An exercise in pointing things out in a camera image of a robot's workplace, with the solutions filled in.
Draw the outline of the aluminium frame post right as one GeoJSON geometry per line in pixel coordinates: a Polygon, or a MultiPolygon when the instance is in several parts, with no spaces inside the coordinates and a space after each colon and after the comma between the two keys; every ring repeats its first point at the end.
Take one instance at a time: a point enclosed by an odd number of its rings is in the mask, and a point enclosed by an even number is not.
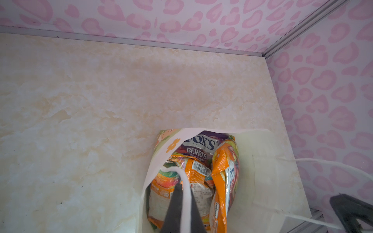
{"type": "Polygon", "coordinates": [[[310,14],[306,17],[303,21],[301,21],[298,25],[296,25],[293,29],[289,32],[285,33],[278,41],[272,44],[269,48],[267,48],[263,53],[262,57],[265,59],[271,58],[281,49],[285,48],[288,44],[292,43],[295,39],[300,37],[306,31],[317,25],[320,21],[324,18],[328,17],[336,10],[341,8],[342,6],[349,3],[349,0],[332,0],[327,1],[323,4],[320,8],[318,8],[315,12],[310,14]]]}

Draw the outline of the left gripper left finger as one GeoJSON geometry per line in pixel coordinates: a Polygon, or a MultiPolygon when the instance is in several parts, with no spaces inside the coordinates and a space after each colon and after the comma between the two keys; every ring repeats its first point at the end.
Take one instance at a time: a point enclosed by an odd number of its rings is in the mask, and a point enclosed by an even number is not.
{"type": "Polygon", "coordinates": [[[179,183],[175,186],[163,226],[160,230],[161,233],[180,233],[182,200],[183,189],[179,183]]]}

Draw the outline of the white paper gift bag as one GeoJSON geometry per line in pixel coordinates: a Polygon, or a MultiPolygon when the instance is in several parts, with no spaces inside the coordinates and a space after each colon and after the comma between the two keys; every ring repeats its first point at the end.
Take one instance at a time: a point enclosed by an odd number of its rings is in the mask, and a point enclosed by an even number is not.
{"type": "Polygon", "coordinates": [[[241,170],[237,198],[228,214],[230,233],[288,232],[311,217],[296,160],[269,130],[233,131],[241,170]]]}

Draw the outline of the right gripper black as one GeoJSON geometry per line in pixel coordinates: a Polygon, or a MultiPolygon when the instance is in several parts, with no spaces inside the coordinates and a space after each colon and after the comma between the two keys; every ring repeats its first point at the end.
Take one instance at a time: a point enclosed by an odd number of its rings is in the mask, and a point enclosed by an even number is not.
{"type": "Polygon", "coordinates": [[[330,198],[330,205],[347,233],[373,232],[373,206],[347,194],[330,198]]]}

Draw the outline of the purple berries Fox's candy bag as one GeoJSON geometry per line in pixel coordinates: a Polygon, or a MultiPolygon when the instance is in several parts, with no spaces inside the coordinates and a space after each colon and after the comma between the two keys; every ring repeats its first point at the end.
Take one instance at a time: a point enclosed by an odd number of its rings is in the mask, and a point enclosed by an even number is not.
{"type": "Polygon", "coordinates": [[[229,138],[230,135],[228,134],[202,131],[193,138],[184,141],[175,152],[194,157],[210,168],[215,150],[222,142],[229,138]]]}

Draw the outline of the orange Fox's fruits candy bag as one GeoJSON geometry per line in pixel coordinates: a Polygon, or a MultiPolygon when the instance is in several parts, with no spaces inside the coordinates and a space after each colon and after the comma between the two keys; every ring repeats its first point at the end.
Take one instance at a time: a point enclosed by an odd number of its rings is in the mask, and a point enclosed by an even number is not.
{"type": "Polygon", "coordinates": [[[209,222],[213,233],[227,232],[227,216],[233,205],[239,179],[239,152],[234,136],[229,136],[212,157],[212,180],[215,194],[210,207],[209,222]]]}

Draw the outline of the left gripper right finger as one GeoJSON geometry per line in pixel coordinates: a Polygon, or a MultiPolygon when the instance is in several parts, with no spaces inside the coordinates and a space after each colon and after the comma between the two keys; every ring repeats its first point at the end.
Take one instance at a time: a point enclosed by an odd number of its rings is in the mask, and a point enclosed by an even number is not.
{"type": "Polygon", "coordinates": [[[206,233],[202,218],[200,216],[193,192],[191,191],[191,233],[206,233]]]}

